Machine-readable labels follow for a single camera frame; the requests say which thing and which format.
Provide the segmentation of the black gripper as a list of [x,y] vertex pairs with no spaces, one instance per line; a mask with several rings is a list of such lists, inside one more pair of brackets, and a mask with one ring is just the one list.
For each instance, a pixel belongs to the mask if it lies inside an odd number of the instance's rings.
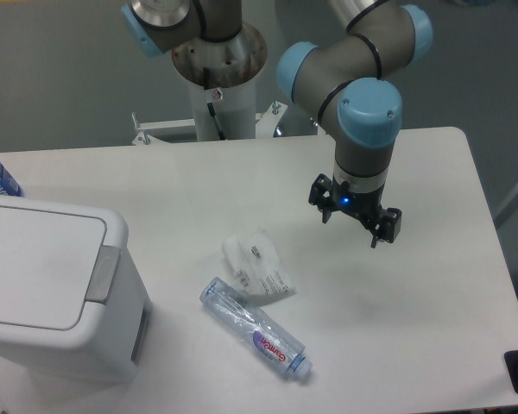
[[334,211],[357,219],[370,230],[370,247],[375,248],[379,242],[393,243],[401,231],[402,211],[384,209],[381,205],[384,186],[381,184],[370,192],[356,192],[347,182],[339,184],[321,173],[311,185],[308,203],[317,207],[322,223],[327,223]]

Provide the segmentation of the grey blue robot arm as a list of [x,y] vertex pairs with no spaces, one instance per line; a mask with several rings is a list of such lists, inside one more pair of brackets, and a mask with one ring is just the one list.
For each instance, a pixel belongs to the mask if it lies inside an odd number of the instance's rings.
[[[319,175],[309,203],[324,220],[335,211],[358,220],[373,242],[393,242],[401,211],[382,207],[382,192],[402,99],[392,72],[422,58],[433,43],[428,15],[393,1],[333,1],[345,35],[329,47],[293,44],[275,73],[284,95],[335,142],[331,176]],[[129,1],[123,19],[141,50],[169,54],[193,97],[200,141],[256,136],[255,81],[268,49],[243,19],[238,1]]]

